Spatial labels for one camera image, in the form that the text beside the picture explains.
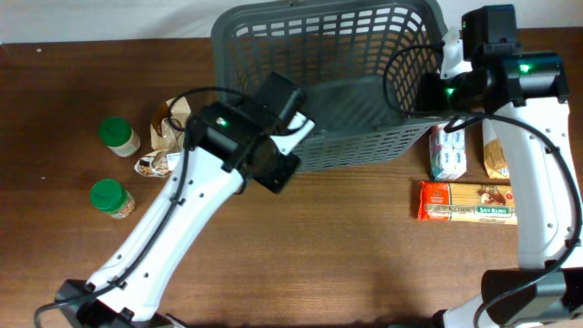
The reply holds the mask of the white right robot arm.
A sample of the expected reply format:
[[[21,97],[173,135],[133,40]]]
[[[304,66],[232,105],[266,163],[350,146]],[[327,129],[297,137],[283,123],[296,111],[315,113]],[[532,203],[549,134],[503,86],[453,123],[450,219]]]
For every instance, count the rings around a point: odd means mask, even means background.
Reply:
[[[582,199],[568,138],[568,82],[553,52],[526,52],[512,5],[462,16],[445,36],[439,77],[416,111],[481,118],[500,141],[514,191],[518,265],[484,273],[480,293],[435,327],[537,327],[582,315]]]

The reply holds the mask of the San Remo spaghetti packet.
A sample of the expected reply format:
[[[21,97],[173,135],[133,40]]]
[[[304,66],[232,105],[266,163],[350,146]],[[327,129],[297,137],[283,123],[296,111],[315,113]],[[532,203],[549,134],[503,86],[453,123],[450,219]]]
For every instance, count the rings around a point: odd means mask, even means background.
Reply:
[[[419,221],[460,221],[517,225],[510,186],[420,182]]]

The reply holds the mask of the orange brown snack bag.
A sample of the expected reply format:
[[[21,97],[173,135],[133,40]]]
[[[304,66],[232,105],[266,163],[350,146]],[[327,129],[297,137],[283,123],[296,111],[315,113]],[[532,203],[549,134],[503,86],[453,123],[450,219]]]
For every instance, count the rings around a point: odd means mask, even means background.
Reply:
[[[482,121],[483,154],[486,174],[490,179],[509,179],[504,152],[490,120]]]

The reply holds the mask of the Kleenex tissue multipack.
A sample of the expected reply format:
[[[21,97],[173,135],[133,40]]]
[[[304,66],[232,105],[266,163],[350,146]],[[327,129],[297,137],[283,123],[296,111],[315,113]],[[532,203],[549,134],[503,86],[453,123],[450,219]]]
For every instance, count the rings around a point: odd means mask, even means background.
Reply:
[[[430,169],[435,181],[454,181],[466,173],[465,131],[445,132],[435,125],[429,135]]]

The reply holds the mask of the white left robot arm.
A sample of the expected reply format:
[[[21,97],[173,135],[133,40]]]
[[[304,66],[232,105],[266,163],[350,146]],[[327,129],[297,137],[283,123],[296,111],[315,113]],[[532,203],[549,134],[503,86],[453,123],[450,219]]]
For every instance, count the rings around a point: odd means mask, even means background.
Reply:
[[[69,279],[54,302],[73,327],[171,327],[158,307],[169,280],[202,229],[250,180],[279,193],[300,166],[293,154],[315,127],[303,113],[307,96],[270,73],[252,95],[193,111],[177,167],[114,255],[86,281]]]

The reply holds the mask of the grey plastic laundry basket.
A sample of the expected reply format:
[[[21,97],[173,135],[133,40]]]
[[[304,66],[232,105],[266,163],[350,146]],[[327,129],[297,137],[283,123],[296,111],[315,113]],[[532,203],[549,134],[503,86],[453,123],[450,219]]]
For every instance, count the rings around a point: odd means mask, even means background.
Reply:
[[[413,110],[445,31],[435,0],[273,1],[227,10],[210,39],[221,87],[251,93],[274,72],[306,93],[308,171],[396,159],[432,127]]]

